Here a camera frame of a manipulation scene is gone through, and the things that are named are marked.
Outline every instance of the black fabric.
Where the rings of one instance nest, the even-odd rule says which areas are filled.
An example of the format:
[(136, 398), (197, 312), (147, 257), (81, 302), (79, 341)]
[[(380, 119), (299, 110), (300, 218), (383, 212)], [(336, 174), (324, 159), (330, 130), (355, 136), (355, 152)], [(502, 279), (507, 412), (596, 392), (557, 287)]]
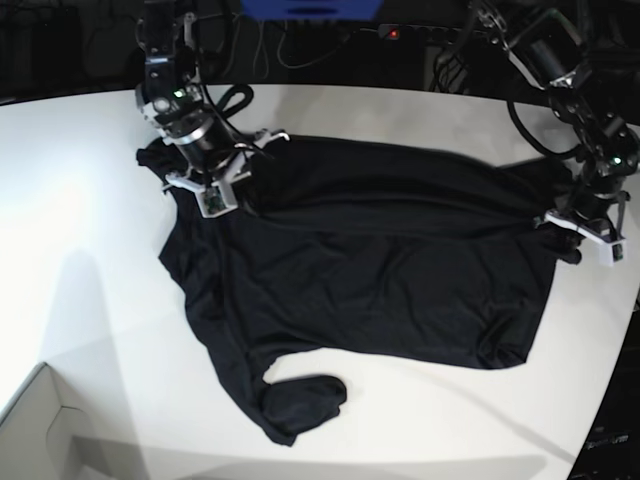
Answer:
[[(339, 414), (343, 383), (268, 385), (280, 356), (320, 347), (478, 369), (524, 363), (558, 258), (575, 245), (533, 219), (570, 181), (555, 162), (494, 169), (443, 152), (297, 137), (253, 157), (246, 210), (178, 218), (160, 256), (220, 383), (274, 442)], [(184, 168), (155, 142), (158, 176)]]

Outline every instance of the white table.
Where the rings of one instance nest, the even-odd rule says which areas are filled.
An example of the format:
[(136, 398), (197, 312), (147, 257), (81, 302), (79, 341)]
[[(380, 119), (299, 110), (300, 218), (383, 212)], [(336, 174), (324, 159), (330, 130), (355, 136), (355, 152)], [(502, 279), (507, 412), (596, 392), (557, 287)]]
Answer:
[[(520, 110), (545, 143), (575, 142), (548, 110)], [(233, 121), (495, 165), (537, 156), (503, 102), (453, 95), (260, 86)], [(118, 478), (144, 478), (142, 469), (154, 480), (567, 477), (640, 285), (637, 202), (625, 263), (599, 266), (587, 243), (582, 265), (559, 264), (526, 365), (485, 372), (331, 350), (280, 359), (268, 381), (334, 374), (349, 395), (337, 419), (286, 448), (222, 390), (157, 260), (176, 208), (134, 158), (155, 136), (133, 92), (0, 108), (0, 405), (37, 359), (47, 361), (62, 404), (91, 418), (78, 434), (103, 440)], [(636, 179), (627, 186), (640, 192)]]

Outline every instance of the robotic arm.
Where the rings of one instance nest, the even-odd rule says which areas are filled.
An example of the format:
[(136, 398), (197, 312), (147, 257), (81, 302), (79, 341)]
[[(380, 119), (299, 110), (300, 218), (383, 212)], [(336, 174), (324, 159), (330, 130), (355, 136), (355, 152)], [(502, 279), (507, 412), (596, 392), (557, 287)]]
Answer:
[[(262, 131), (247, 139), (227, 121), (251, 102), (249, 87), (233, 87), (218, 105), (211, 101), (200, 79), (193, 10), (176, 0), (145, 1), (138, 23), (145, 80), (136, 89), (136, 103), (164, 143), (176, 146), (187, 161), (186, 172), (169, 174), (168, 184), (191, 191), (203, 217), (215, 218), (238, 208), (233, 184), (251, 175), (248, 159), (268, 142), (288, 137)], [(244, 95), (240, 105), (222, 111), (236, 94)]]
[[(526, 132), (509, 102), (516, 126), (543, 155), (576, 157), (582, 164), (574, 191), (539, 221), (595, 241), (602, 261), (614, 264), (624, 257), (621, 230), (627, 195), (622, 187), (625, 178), (638, 170), (638, 137), (597, 94), (584, 42), (559, 11), (510, 3), (498, 9), (489, 0), (472, 2), (472, 8), (477, 5), (473, 15), (490, 30), (491, 43), (502, 48), (532, 86), (548, 94), (556, 116), (573, 126), (580, 141), (570, 152), (550, 152)], [(200, 79), (197, 17), (189, 7), (176, 0), (145, 0), (138, 24), (146, 54), (145, 80), (136, 98), (145, 119), (187, 161), (187, 171), (168, 175), (167, 182), (192, 191), (202, 215), (215, 218), (238, 208), (233, 185), (251, 175), (247, 160), (265, 155), (262, 148), (275, 138), (288, 140), (288, 136), (261, 131), (247, 138), (227, 121), (231, 112), (224, 108), (232, 96), (242, 93), (243, 102), (251, 101), (253, 92), (248, 87), (233, 87), (218, 105), (211, 101)], [(620, 212), (614, 226), (607, 214), (616, 203)]]
[[(549, 106), (563, 122), (573, 126), (579, 146), (554, 154), (531, 137), (508, 102), (518, 130), (543, 155), (559, 159), (576, 157), (582, 171), (565, 203), (546, 213), (544, 221), (576, 231), (600, 246), (601, 261), (608, 265), (624, 258), (622, 236), (626, 177), (637, 173), (640, 142), (626, 122), (598, 92), (598, 81), (585, 60), (585, 45), (577, 29), (556, 9), (529, 8), (503, 15), (488, 1), (478, 16), (491, 31), (491, 43), (499, 45), (511, 63), (535, 88), (548, 94)], [(618, 204), (616, 226), (608, 211)]]

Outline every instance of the black cable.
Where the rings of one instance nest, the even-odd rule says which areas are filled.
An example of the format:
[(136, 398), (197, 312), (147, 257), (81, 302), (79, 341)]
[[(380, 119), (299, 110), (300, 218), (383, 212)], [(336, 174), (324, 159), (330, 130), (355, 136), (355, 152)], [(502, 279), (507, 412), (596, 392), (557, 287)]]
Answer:
[(462, 73), (464, 73), (467, 70), (466, 65), (460, 60), (458, 59), (458, 62), (460, 63), (460, 68), (458, 69), (458, 71), (453, 75), (453, 77), (451, 78), (451, 80), (449, 80), (449, 83), (447, 84), (447, 93), (451, 93), (451, 87), (453, 87), (453, 85), (456, 83), (456, 81), (458, 80), (458, 78), (460, 78), (460, 75)]
[[(445, 49), (443, 48), (440, 51), (440, 58), (442, 58), (442, 55), (444, 55), (444, 53), (445, 53)], [(450, 75), (453, 72), (453, 68), (455, 68), (454, 61), (457, 61), (459, 64), (461, 64), (461, 62), (458, 59), (458, 57), (451, 57), (449, 60), (447, 60), (444, 63), (437, 60), (437, 58), (438, 57), (436, 57), (436, 61), (433, 64), (433, 75), (436, 80), (436, 85), (440, 90), (440, 92), (450, 93), (449, 92)]]
[(469, 5), (469, 14), (467, 15), (467, 20), (464, 24), (464, 27), (460, 31), (458, 38), (456, 38), (456, 42), (440, 58), (440, 62), (444, 63), (450, 58), (456, 56), (458, 52), (462, 50), (462, 47), (465, 46), (465, 44), (471, 37), (471, 32), (473, 31), (473, 27), (476, 24), (476, 19), (478, 18), (478, 10), (480, 10), (481, 3), (482, 0), (471, 0), (471, 4)]
[(469, 72), (467, 72), (467, 74), (462, 79), (462, 82), (460, 82), (460, 86), (458, 87), (458, 90), (456, 91), (456, 93), (458, 95), (464, 95), (464, 92), (467, 90), (469, 83), (470, 83), (470, 76), (469, 76)]
[(518, 112), (516, 111), (516, 105), (513, 99), (510, 98), (507, 100), (507, 108), (509, 110), (509, 117), (511, 117), (511, 121), (513, 122), (515, 127), (518, 129), (518, 132), (520, 132), (520, 135), (522, 135), (523, 138), (527, 142), (529, 142), (529, 145), (531, 145), (538, 153), (554, 160), (568, 160), (578, 155), (578, 152), (582, 148), (582, 145), (580, 144), (576, 145), (571, 150), (568, 150), (566, 152), (558, 153), (558, 152), (549, 150), (547, 147), (542, 145), (542, 143), (540, 143), (538, 139), (536, 139), (533, 135), (531, 135), (529, 130), (527, 130), (527, 128), (524, 126), (524, 124), (522, 123), (522, 120), (520, 120), (520, 117), (518, 116)]
[[(197, 28), (197, 22), (194, 25), (195, 27), (195, 31), (194, 31), (194, 42), (195, 42), (195, 47), (196, 47), (196, 62), (198, 64), (198, 69), (202, 70), (202, 66), (204, 64), (204, 58), (202, 55), (202, 48), (201, 48), (201, 38), (200, 38), (200, 29)], [(242, 88), (239, 88), (239, 93), (245, 93), (245, 95), (248, 95), (247, 92), (242, 92)], [(245, 143), (246, 145), (249, 146), (250, 150), (252, 150), (254, 153), (256, 154), (260, 154), (265, 158), (269, 158), (269, 159), (274, 159), (273, 156), (269, 155), (268, 153), (266, 153), (264, 150), (262, 150), (260, 147), (258, 147), (253, 141), (249, 140), (248, 138), (246, 138), (244, 136), (244, 134), (238, 130), (228, 119), (227, 117), (225, 117), (224, 112), (221, 112), (220, 109), (216, 106), (216, 103), (213, 101), (213, 99), (211, 98), (211, 94), (209, 93), (209, 89), (207, 88), (207, 85), (204, 81), (204, 79), (201, 78), (200, 80), (200, 91), (202, 92), (202, 95), (204, 96), (204, 98), (206, 99), (207, 103), (209, 104), (209, 106), (211, 107), (213, 113), (215, 114), (216, 117), (218, 117), (218, 120), (220, 120), (222, 122), (222, 124), (226, 127), (227, 129), (227, 133), (229, 135), (229, 140), (232, 143), (238, 143), (237, 139), (234, 139), (233, 136), (231, 135), (231, 133), (229, 132), (229, 130), (233, 133), (236, 134), (237, 138), (240, 139), (243, 143)], [(224, 105), (226, 106), (226, 104), (229, 102), (230, 97), (226, 99), (226, 101), (224, 102)], [(227, 112), (229, 112), (229, 110), (232, 110), (234, 107), (230, 107), (227, 109)]]
[(560, 209), (560, 213), (563, 216), (567, 217), (571, 214), (571, 211), (573, 210), (573, 206), (575, 205), (576, 200), (578, 200), (578, 197), (580, 197), (582, 193), (587, 189), (588, 185), (591, 183), (595, 175), (596, 175), (595, 168), (588, 170), (587, 175), (584, 175), (584, 169), (583, 169), (583, 172), (580, 174), (577, 183), (574, 185), (573, 190), (569, 194), (567, 203)]
[[(231, 99), (236, 95), (242, 95), (244, 98), (227, 108)], [(251, 105), (254, 97), (255, 93), (253, 92), (253, 88), (249, 85), (234, 85), (222, 94), (222, 97), (218, 100), (217, 107), (224, 115), (224, 118), (229, 119)]]
[(217, 70), (211, 74), (211, 77), (208, 80), (217, 80), (225, 72), (228, 71), (231, 61), (232, 61), (232, 53), (233, 53), (233, 35), (234, 35), (234, 24), (233, 24), (233, 13), (231, 11), (231, 7), (229, 6), (229, 2), (227, 0), (218, 0), (218, 5), (220, 5), (221, 15), (224, 21), (224, 40), (222, 43), (222, 49), (220, 51), (220, 59), (221, 63)]
[(616, 236), (619, 237), (622, 235), (622, 225), (624, 223), (624, 214), (627, 209), (627, 202), (631, 200), (631, 196), (628, 192), (620, 192), (618, 194), (618, 220), (616, 221)]
[(18, 15), (18, 13), (21, 13), (21, 12), (31, 13), (34, 16), (36, 16), (38, 20), (42, 20), (42, 15), (40, 14), (42, 10), (49, 10), (53, 12), (56, 9), (56, 7), (54, 7), (53, 5), (22, 6), (22, 3), (23, 2), (10, 4), (10, 3), (0, 2), (1, 8), (10, 9), (4, 18), (0, 18), (0, 22), (10, 24), (11, 21), (13, 20), (13, 17), (15, 17), (16, 15)]
[(440, 53), (438, 53), (438, 55), (436, 55), (436, 57), (433, 59), (433, 78), (431, 79), (431, 84), (429, 85), (430, 92), (435, 92), (436, 87), (440, 88), (440, 91), (442, 91), (442, 85), (440, 84), (440, 75), (442, 74), (442, 70), (444, 69), (445, 65), (441, 64), (440, 59), (444, 55), (444, 51), (445, 49), (443, 48), (442, 50), (440, 50)]
[(462, 60), (457, 56), (451, 57), (451, 59), (446, 63), (445, 68), (443, 68), (444, 80), (440, 82), (440, 80), (442, 80), (442, 74), (438, 79), (439, 84), (443, 86), (440, 91), (444, 93), (451, 93), (451, 84), (463, 69), (464, 65), (462, 64)]
[(278, 63), (288, 70), (299, 70), (301, 68), (311, 67), (313, 65), (317, 65), (318, 63), (324, 62), (325, 60), (333, 57), (336, 53), (338, 53), (338, 51), (344, 48), (344, 46), (347, 43), (349, 43), (349, 40), (351, 40), (351, 35), (349, 35), (349, 37), (344, 42), (341, 42), (337, 47), (330, 50), (329, 52), (324, 53), (319, 57), (314, 58), (313, 60), (309, 60), (308, 62), (299, 63), (297, 65), (290, 65), (287, 62), (285, 62), (285, 60), (282, 58), (282, 47), (284, 47), (284, 41), (287, 38), (287, 33), (288, 33), (287, 22), (285, 21), (284, 23), (285, 23), (285, 32), (282, 34), (282, 37), (278, 42), (276, 57), (278, 59)]
[(222, 13), (213, 13), (211, 15), (203, 15), (198, 17), (199, 22), (204, 22), (206, 20), (222, 20), (224, 18), (224, 14)]
[(285, 35), (287, 34), (287, 29), (284, 27), (281, 27), (280, 24), (278, 22), (274, 22), (273, 20), (267, 20), (266, 23), (268, 23), (269, 25), (271, 25), (272, 27), (276, 27), (278, 30), (280, 30), (281, 32), (283, 32)]
[[(103, 2), (101, 0), (98, 2), (98, 5), (96, 6), (96, 8), (98, 9), (98, 13), (99, 13), (100, 7), (102, 6), (102, 3)], [(91, 31), (91, 34), (89, 35), (89, 38), (87, 39), (87, 42), (84, 47), (85, 61), (86, 61), (87, 54), (89, 54), (89, 52), (91, 51), (91, 47), (93, 47), (93, 43), (98, 37), (98, 34), (111, 32), (114, 28), (118, 26), (119, 22), (123, 20), (129, 20), (130, 22), (133, 23), (134, 27), (136, 27), (138, 24), (138, 20), (134, 18), (132, 15), (116, 13), (113, 0), (109, 0), (109, 2), (107, 3), (106, 18), (109, 24), (102, 27), (94, 27), (94, 29)]]

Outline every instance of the black shirt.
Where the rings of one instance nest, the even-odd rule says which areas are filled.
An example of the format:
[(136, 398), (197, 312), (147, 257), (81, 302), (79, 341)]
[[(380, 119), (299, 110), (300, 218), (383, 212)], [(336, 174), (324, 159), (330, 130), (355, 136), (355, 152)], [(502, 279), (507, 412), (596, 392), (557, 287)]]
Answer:
[[(534, 228), (570, 174), (538, 161), (496, 169), (390, 145), (296, 137), (252, 158), (244, 208), (178, 218), (160, 256), (220, 383), (274, 442), (339, 414), (344, 384), (266, 384), (280, 356), (321, 347), (478, 369), (520, 365), (534, 341), (565, 234)], [(173, 148), (138, 153), (161, 178)]]

